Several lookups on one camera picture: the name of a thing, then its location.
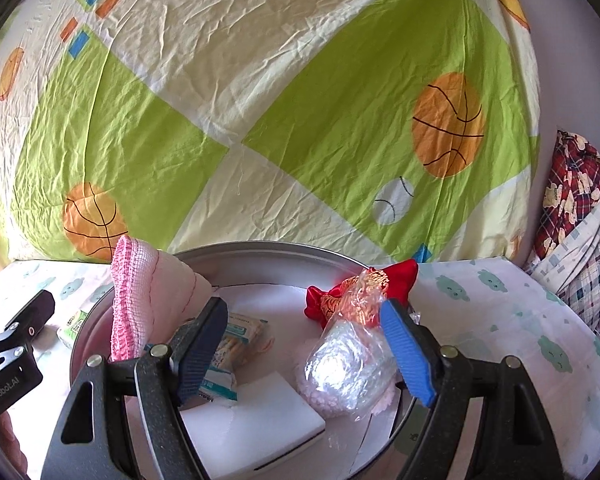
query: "clear plastic wrap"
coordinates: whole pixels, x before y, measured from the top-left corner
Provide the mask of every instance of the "clear plastic wrap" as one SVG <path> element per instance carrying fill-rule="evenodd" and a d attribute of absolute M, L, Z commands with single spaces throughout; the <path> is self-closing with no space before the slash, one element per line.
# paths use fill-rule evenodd
<path fill-rule="evenodd" d="M 363 418 L 395 381 L 397 365 L 379 322 L 385 287 L 362 272 L 307 359 L 304 378 L 332 413 Z"/>

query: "pink towel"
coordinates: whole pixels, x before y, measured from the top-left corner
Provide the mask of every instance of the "pink towel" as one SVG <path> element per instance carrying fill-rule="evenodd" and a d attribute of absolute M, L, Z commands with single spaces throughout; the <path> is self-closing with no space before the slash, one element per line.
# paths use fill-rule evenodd
<path fill-rule="evenodd" d="M 171 254 L 123 235 L 111 262 L 111 360 L 140 357 L 147 343 L 167 343 L 211 297 L 211 284 Z"/>

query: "green and white bedding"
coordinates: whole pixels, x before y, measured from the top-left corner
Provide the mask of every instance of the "green and white bedding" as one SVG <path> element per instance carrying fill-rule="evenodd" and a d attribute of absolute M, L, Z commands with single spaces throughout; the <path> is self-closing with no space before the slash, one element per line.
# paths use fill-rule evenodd
<path fill-rule="evenodd" d="M 538 76 L 517 0 L 26 0 L 0 34 L 0 268 L 312 244 L 512 257 Z"/>

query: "white foam block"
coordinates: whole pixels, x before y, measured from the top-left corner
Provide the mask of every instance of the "white foam block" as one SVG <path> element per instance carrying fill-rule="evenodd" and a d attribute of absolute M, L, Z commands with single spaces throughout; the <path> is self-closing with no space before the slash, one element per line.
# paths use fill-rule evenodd
<path fill-rule="evenodd" d="M 324 433 L 324 420 L 274 372 L 238 387 L 236 406 L 180 412 L 213 480 L 244 479 L 281 463 Z"/>

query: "orange ball print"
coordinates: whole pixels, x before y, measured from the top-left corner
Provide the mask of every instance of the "orange ball print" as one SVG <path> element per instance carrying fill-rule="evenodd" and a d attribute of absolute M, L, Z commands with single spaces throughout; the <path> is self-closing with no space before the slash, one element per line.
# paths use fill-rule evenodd
<path fill-rule="evenodd" d="M 0 101 L 5 101 L 9 97 L 23 57 L 24 50 L 18 46 L 9 54 L 6 63 L 2 67 L 2 73 L 0 74 Z"/>
<path fill-rule="evenodd" d="M 529 30 L 529 22 L 526 20 L 525 13 L 522 11 L 520 0 L 498 0 L 511 17 L 520 25 Z"/>
<path fill-rule="evenodd" d="M 418 97 L 411 123 L 413 148 L 430 174 L 453 176 L 475 160 L 484 123 L 478 92 L 463 73 L 447 73 Z"/>
<path fill-rule="evenodd" d="M 128 232 L 116 202 L 98 186 L 81 182 L 66 196 L 64 234 L 76 250 L 110 262 L 118 239 Z"/>

